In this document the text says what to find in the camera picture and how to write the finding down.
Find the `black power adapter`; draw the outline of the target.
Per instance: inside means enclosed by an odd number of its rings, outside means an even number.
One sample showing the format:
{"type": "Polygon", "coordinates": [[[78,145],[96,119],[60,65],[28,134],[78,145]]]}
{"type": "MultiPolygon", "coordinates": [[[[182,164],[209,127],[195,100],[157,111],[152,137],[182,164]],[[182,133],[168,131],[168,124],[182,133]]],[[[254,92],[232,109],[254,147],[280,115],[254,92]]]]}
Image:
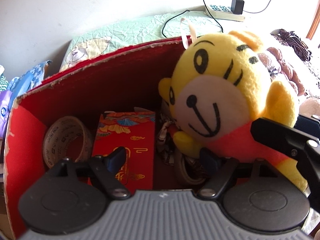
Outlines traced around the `black power adapter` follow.
{"type": "Polygon", "coordinates": [[[232,0],[231,12],[235,15],[241,15],[244,9],[244,0],[232,0]]]}

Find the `purple wet wipes pack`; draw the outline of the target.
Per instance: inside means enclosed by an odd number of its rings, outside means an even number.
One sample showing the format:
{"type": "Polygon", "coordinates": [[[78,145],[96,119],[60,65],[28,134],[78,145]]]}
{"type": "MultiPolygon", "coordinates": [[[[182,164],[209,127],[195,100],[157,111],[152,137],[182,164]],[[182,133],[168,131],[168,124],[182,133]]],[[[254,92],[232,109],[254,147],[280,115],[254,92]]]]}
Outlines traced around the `purple wet wipes pack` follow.
{"type": "Polygon", "coordinates": [[[9,102],[12,92],[10,90],[1,91],[0,94],[0,136],[3,138],[9,116],[9,102]]]}

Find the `dark knitted yarn bundle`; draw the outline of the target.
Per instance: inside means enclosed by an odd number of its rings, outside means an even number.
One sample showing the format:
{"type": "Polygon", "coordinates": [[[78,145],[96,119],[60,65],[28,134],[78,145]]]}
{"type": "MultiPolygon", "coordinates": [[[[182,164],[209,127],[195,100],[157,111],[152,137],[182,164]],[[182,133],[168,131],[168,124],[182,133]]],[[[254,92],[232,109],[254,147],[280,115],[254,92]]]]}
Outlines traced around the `dark knitted yarn bundle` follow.
{"type": "Polygon", "coordinates": [[[303,61],[310,61],[312,52],[306,43],[294,31],[277,29],[271,33],[281,44],[291,47],[295,54],[303,61]]]}

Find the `white power strip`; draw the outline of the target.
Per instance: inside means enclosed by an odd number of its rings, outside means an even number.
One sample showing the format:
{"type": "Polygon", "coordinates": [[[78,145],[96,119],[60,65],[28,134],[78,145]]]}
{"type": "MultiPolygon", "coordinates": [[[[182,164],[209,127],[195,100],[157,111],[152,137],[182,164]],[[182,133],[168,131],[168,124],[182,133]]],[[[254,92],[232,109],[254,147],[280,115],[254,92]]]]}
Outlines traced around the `white power strip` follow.
{"type": "Polygon", "coordinates": [[[213,16],[215,19],[219,20],[230,20],[243,22],[245,20],[244,15],[236,15],[231,12],[230,7],[220,6],[220,5],[208,5],[206,7],[206,13],[208,16],[213,16]]]}

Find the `pink teddy bear plush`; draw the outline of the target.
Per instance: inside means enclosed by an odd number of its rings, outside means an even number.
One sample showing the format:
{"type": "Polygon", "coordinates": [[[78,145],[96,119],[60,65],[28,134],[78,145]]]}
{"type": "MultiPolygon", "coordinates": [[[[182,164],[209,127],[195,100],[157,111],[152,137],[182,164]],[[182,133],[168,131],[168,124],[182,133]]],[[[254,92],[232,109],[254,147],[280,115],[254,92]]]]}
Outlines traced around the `pink teddy bear plush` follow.
{"type": "Polygon", "coordinates": [[[272,80],[281,76],[289,82],[298,96],[305,93],[305,87],[298,77],[298,73],[294,67],[284,59],[280,49],[269,47],[265,51],[259,52],[258,56],[267,68],[272,80]]]}

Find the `yellow tiger plush toy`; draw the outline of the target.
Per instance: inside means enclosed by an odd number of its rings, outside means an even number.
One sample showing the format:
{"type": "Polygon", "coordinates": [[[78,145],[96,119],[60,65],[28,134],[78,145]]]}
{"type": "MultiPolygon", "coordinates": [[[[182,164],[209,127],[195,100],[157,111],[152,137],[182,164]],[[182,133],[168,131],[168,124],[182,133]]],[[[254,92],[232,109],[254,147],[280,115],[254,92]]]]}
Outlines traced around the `yellow tiger plush toy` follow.
{"type": "Polygon", "coordinates": [[[294,159],[256,142],[253,121],[267,118],[293,127],[297,94],[287,81],[272,80],[259,59],[260,38],[248,31],[206,34],[182,54],[159,94],[176,125],[177,149],[197,159],[202,148],[243,163],[266,159],[300,190],[306,179],[294,159]]]}

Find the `blue patterned plastic bag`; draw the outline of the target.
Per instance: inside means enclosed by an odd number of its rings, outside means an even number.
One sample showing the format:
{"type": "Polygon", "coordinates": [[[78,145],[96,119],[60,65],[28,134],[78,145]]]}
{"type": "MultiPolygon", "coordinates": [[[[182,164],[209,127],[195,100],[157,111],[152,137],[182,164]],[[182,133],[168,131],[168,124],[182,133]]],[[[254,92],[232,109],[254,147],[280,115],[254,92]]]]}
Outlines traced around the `blue patterned plastic bag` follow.
{"type": "Polygon", "coordinates": [[[11,91],[14,96],[20,96],[39,86],[44,80],[51,63],[51,60],[41,62],[25,72],[22,76],[13,78],[9,82],[7,90],[11,91]]]}

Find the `clear tape roll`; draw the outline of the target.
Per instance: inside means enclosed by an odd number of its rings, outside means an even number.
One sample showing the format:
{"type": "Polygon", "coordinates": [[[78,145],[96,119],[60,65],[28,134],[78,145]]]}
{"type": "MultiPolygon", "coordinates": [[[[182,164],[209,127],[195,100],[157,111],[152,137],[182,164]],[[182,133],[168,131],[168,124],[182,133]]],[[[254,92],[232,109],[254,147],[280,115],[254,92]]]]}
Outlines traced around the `clear tape roll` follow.
{"type": "Polygon", "coordinates": [[[84,124],[74,116],[64,116],[53,123],[44,136],[43,159],[49,168],[64,157],[74,162],[87,161],[92,146],[92,136],[84,124]]]}

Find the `white bunny plush blue bow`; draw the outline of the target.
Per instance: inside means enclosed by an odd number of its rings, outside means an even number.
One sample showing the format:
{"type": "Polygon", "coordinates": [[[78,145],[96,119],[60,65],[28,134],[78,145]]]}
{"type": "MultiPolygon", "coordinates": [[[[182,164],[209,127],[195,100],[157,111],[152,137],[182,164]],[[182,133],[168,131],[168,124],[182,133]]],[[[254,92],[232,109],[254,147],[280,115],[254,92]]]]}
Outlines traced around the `white bunny plush blue bow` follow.
{"type": "Polygon", "coordinates": [[[303,116],[312,117],[320,115],[319,98],[309,97],[302,102],[299,113],[303,116]]]}

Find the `red patterned envelope pack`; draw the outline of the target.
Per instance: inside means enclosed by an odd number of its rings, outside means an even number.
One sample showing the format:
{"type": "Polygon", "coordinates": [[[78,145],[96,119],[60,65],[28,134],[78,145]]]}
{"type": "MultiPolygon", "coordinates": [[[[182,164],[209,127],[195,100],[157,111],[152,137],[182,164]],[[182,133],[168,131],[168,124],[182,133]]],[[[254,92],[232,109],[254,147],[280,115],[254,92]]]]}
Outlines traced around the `red patterned envelope pack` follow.
{"type": "Polygon", "coordinates": [[[156,115],[152,111],[105,112],[100,116],[92,155],[126,148],[116,178],[131,192],[153,188],[156,115]]]}

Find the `red cardboard box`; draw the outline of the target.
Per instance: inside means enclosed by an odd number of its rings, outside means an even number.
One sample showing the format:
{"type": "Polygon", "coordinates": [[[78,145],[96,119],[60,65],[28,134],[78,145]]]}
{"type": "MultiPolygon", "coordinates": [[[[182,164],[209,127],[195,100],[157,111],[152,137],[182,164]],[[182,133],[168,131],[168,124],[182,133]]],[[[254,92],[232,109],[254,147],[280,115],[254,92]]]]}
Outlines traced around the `red cardboard box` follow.
{"type": "Polygon", "coordinates": [[[4,194],[14,238],[26,230],[18,200],[47,169],[42,145],[48,128],[75,116],[96,131],[104,111],[159,110],[158,83],[172,75],[183,52],[179,37],[121,48],[55,74],[15,100],[4,145],[4,194]]]}

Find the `green cartoon bed sheet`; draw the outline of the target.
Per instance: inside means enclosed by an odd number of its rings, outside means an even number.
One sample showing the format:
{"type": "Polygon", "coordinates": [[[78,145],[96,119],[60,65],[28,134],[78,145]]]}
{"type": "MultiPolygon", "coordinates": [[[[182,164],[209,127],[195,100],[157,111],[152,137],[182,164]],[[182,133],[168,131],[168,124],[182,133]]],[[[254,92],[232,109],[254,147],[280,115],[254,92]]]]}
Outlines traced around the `green cartoon bed sheet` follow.
{"type": "Polygon", "coordinates": [[[186,11],[146,16],[122,21],[74,37],[63,58],[60,72],[81,61],[108,54],[120,48],[190,34],[197,36],[221,31],[220,26],[203,11],[186,11]]]}

